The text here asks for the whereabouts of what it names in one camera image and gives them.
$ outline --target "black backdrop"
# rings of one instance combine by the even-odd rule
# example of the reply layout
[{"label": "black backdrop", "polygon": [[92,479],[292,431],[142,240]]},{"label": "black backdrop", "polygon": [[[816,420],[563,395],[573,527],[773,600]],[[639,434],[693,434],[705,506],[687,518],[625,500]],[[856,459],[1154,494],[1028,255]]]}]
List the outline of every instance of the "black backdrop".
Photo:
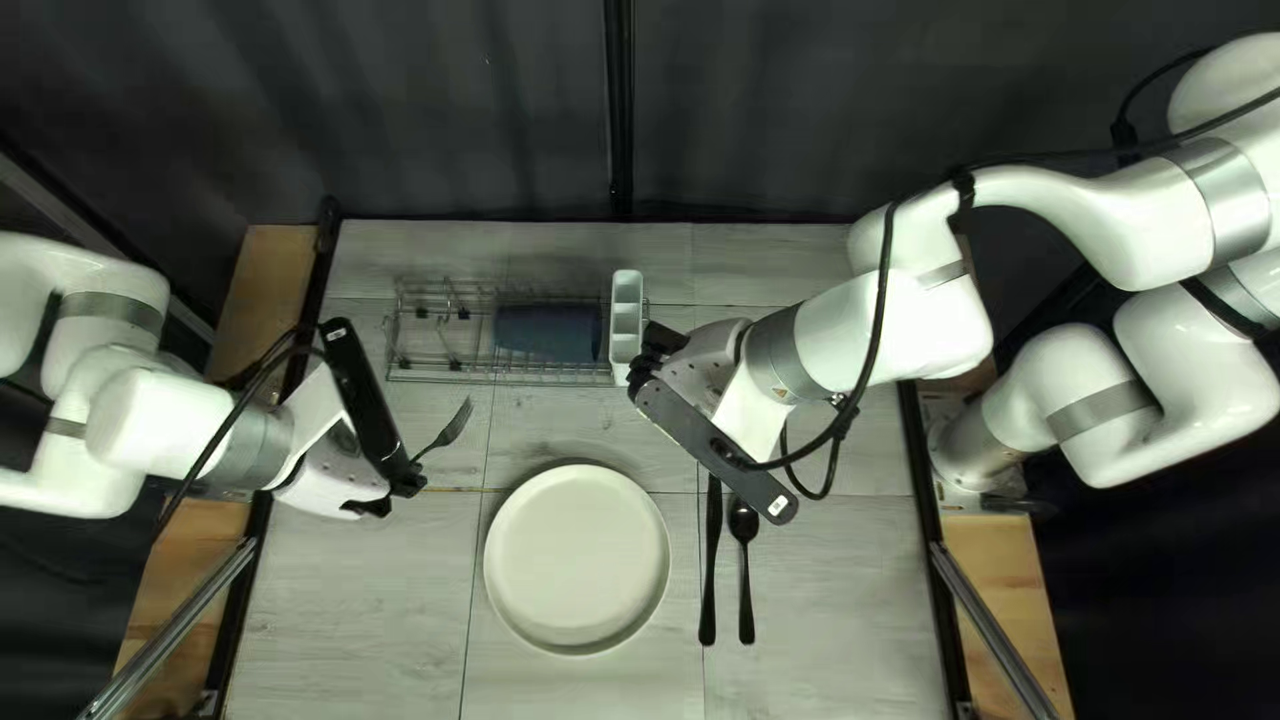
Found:
[{"label": "black backdrop", "polygon": [[[603,5],[12,0],[0,135],[215,318],[246,224],[312,222],[326,192],[608,217]],[[1271,27],[1263,0],[636,3],[635,211],[849,219],[982,152],[1106,143],[1135,78]],[[997,332],[1078,263],[1020,218],[975,252]]]},{"label": "black backdrop", "polygon": [[[324,193],[365,215],[613,217],[602,8],[13,0],[0,8],[0,135],[214,318],[244,227],[314,220]],[[1106,143],[1137,77],[1277,22],[1280,3],[1261,0],[640,3],[635,213],[847,220],[978,154]],[[1143,131],[1161,129],[1165,96],[1167,83],[1137,108]],[[1079,263],[1021,213],[979,211],[972,240],[1001,337]],[[1038,533],[1082,717],[1275,715],[1275,436],[1108,493],[1053,457],[1032,466],[1064,507]],[[92,537],[4,523],[70,547]],[[61,705],[24,716],[68,716],[109,674],[102,638],[123,629],[129,593],[64,583],[54,600],[29,559],[5,552],[5,619],[32,618],[61,633],[50,648],[83,659],[63,675],[74,688],[45,688]],[[136,577],[127,557],[111,562]],[[13,637],[6,674],[28,657]]]}]

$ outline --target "silver fork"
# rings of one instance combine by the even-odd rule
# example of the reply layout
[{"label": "silver fork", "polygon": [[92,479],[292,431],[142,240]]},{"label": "silver fork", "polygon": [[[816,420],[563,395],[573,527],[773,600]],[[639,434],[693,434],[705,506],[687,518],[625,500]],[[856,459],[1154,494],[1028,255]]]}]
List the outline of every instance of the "silver fork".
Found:
[{"label": "silver fork", "polygon": [[467,427],[467,420],[471,419],[472,407],[471,396],[468,395],[467,398],[462,401],[462,407],[458,407],[458,411],[453,414],[453,419],[449,420],[449,424],[444,425],[444,429],[440,430],[440,434],[435,436],[431,445],[420,450],[417,455],[410,460],[410,462],[417,462],[417,459],[426,455],[428,451],[435,450],[436,447],[444,447],[458,439],[458,436],[462,434],[462,429]]}]

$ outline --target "round plate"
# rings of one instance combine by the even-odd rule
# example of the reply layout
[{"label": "round plate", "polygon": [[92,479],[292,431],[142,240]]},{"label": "round plate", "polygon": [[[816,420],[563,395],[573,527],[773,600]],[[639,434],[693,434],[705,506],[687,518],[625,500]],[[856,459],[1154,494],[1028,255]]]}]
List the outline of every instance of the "round plate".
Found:
[{"label": "round plate", "polygon": [[669,573],[658,506],[598,465],[562,465],[520,486],[484,550],[498,618],[554,655],[595,655],[634,635],[662,602]]}]

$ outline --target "wire dish rack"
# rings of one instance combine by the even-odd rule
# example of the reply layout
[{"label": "wire dish rack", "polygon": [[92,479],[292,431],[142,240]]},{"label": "wire dish rack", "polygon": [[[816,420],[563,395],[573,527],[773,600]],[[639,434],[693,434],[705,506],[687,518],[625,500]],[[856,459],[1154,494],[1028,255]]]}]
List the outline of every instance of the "wire dish rack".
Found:
[{"label": "wire dish rack", "polygon": [[[590,304],[600,313],[595,363],[557,363],[499,347],[494,311],[502,305]],[[641,316],[649,302],[641,299]],[[399,279],[387,318],[387,379],[426,383],[613,387],[609,366],[609,290],[566,293],[552,287],[474,279]]]}]

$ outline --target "wooden board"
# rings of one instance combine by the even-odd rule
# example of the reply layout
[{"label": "wooden board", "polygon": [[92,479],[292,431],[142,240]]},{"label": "wooden board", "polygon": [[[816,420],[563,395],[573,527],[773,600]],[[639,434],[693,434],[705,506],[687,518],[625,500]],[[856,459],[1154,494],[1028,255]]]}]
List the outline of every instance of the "wooden board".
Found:
[{"label": "wooden board", "polygon": [[[228,378],[297,323],[315,260],[314,225],[253,225],[244,233],[223,306],[206,378]],[[248,519],[248,505],[186,500],[156,542],[142,574],[115,669],[133,656],[225,559]],[[200,619],[120,717],[182,716],[200,700],[221,625],[225,593]]]},{"label": "wooden board", "polygon": [[[973,250],[969,247],[969,237],[957,234],[956,243],[960,246],[960,255],[964,259],[965,270],[968,270],[969,277],[973,278],[974,287],[978,287],[978,273],[973,266]],[[916,380],[915,384],[920,392],[956,392],[961,396],[970,396],[984,392],[992,386],[992,383],[996,382],[997,377],[996,359],[988,354],[983,357],[982,363],[978,363],[977,368],[969,370],[968,373],[937,380]]]},{"label": "wooden board", "polygon": [[[1074,717],[1030,519],[1025,515],[943,514],[942,534],[951,555],[1059,714],[1064,719]],[[1028,717],[991,651],[959,606],[956,615],[978,716],[983,720]]]}]

